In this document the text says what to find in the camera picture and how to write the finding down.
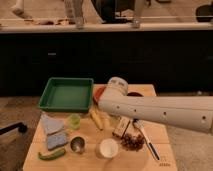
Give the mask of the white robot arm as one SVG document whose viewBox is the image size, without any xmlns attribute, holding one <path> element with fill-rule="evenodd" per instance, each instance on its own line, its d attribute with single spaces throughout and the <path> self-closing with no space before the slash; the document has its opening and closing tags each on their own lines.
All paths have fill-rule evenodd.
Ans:
<svg viewBox="0 0 213 171">
<path fill-rule="evenodd" d="M 213 134 L 213 96 L 128 96 L 128 83 L 109 79 L 98 107 L 113 115 Z"/>
</svg>

